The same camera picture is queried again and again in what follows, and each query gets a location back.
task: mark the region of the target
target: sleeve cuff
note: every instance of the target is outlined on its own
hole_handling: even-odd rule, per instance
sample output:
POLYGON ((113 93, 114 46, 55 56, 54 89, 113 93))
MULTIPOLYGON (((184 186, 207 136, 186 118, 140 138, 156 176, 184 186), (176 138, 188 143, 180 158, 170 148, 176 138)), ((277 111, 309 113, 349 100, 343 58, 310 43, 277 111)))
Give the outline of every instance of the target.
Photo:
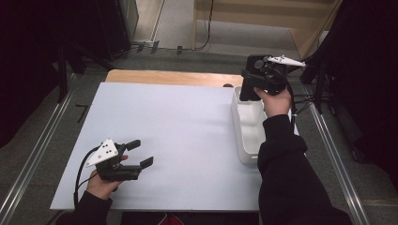
POLYGON ((87 224, 106 224, 112 202, 112 199, 102 200, 85 191, 73 214, 79 220, 86 221, 87 224))
POLYGON ((289 116, 287 114, 274 115, 263 122, 267 140, 286 138, 294 135, 289 116))

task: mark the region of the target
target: white container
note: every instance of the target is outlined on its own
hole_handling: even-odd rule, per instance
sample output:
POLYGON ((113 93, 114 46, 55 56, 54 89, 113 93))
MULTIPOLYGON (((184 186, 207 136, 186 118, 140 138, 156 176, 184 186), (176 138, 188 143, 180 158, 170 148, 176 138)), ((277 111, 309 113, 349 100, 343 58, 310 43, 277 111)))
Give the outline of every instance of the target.
POLYGON ((263 101, 240 101, 241 87, 235 87, 232 99, 232 115, 237 136, 237 151, 241 162, 256 163, 261 143, 266 141, 263 122, 263 101))

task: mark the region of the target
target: hand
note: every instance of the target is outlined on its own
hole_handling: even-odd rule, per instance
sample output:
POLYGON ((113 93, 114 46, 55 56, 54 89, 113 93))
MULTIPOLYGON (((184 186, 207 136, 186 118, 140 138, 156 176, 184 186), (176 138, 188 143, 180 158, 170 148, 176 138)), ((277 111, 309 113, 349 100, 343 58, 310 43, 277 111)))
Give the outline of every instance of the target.
MULTIPOLYGON (((122 160, 126 160, 128 156, 122 156, 122 160)), ((111 193, 122 183, 122 181, 103 181, 100 179, 100 176, 97 175, 97 171, 93 171, 90 175, 94 176, 88 181, 87 191, 92 195, 103 199, 108 200, 111 197, 111 193)))
POLYGON ((261 90, 260 88, 254 87, 254 92, 263 99, 264 112, 268 118, 279 115, 288 114, 291 107, 291 96, 287 89, 284 89, 281 93, 276 96, 272 96, 261 90))

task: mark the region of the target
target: white tabletop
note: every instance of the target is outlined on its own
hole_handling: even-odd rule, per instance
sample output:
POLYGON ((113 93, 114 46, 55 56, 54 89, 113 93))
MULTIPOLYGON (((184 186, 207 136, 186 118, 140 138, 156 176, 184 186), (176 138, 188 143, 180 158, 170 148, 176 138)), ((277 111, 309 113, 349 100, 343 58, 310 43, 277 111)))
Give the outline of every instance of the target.
MULTIPOLYGON (((85 154, 107 138, 141 140, 124 165, 154 157, 138 180, 113 193, 113 209, 257 211, 259 171, 242 164, 232 119, 233 88, 102 83, 51 209, 73 209, 72 194, 85 154)), ((94 167, 84 168, 81 181, 94 167)), ((80 188, 82 196, 86 185, 80 188)))

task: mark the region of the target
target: black cable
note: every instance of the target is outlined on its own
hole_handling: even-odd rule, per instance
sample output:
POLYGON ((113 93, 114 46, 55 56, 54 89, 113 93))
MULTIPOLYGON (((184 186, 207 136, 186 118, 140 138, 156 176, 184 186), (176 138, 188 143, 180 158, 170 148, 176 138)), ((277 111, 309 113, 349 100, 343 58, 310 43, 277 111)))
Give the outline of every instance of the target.
POLYGON ((295 97, 313 98, 314 95, 297 94, 297 95, 295 95, 295 97))
MULTIPOLYGON (((210 40, 210 27, 211 27, 211 21, 212 21, 212 17, 213 17, 213 6, 214 6, 214 0, 211 0, 210 14, 208 16, 207 40, 206 40, 205 44, 203 44, 201 47, 195 48, 195 49, 157 48, 157 50, 170 50, 170 51, 182 51, 182 52, 200 52, 200 51, 202 51, 205 48, 205 46, 208 44, 209 40, 210 40)), ((129 50, 127 50, 125 52, 122 52, 121 54, 117 55, 115 57, 115 59, 118 59, 121 55, 123 55, 125 53, 129 53, 129 52, 131 52, 133 50, 136 50, 139 47, 140 47, 140 45, 138 45, 138 47, 130 48, 129 50)), ((153 47, 144 45, 144 48, 152 49, 153 47)))
POLYGON ((88 158, 93 152, 97 151, 97 149, 98 149, 98 147, 91 149, 91 150, 85 155, 85 157, 83 158, 82 164, 80 164, 80 168, 79 168, 79 171, 78 171, 77 177, 76 177, 75 192, 73 193, 73 203, 74 203, 75 208, 76 208, 76 206, 77 206, 77 204, 78 204, 78 202, 79 202, 79 187, 81 186, 81 185, 79 185, 79 181, 80 181, 80 176, 81 176, 81 174, 82 174, 83 166, 84 166, 85 161, 87 160, 87 158, 88 158))
MULTIPOLYGON (((203 20, 203 26, 205 27, 205 30, 207 31, 207 35, 209 35, 210 34, 210 29, 209 28, 207 28, 207 25, 206 25, 206 21, 205 20, 203 20)), ((208 43, 208 49, 207 49, 207 51, 208 50, 210 50, 210 48, 211 48, 211 45, 210 45, 210 43, 208 43)))
POLYGON ((80 188, 80 186, 82 185, 82 184, 84 184, 85 182, 87 182, 87 181, 89 181, 89 180, 91 180, 94 176, 96 176, 96 175, 98 175, 98 173, 96 172, 94 175, 92 175, 92 176, 90 176, 90 177, 88 177, 87 179, 85 179, 84 181, 82 181, 82 183, 80 183, 80 185, 77 187, 78 189, 80 188))
POLYGON ((305 109, 307 109, 307 108, 308 108, 309 106, 311 106, 312 104, 314 104, 314 103, 311 102, 311 101, 307 102, 307 104, 306 104, 304 107, 302 107, 301 109, 299 109, 299 110, 296 112, 296 114, 299 114, 299 113, 303 112, 305 109))
POLYGON ((304 103, 304 102, 311 102, 310 100, 300 100, 300 101, 295 101, 296 104, 304 103))

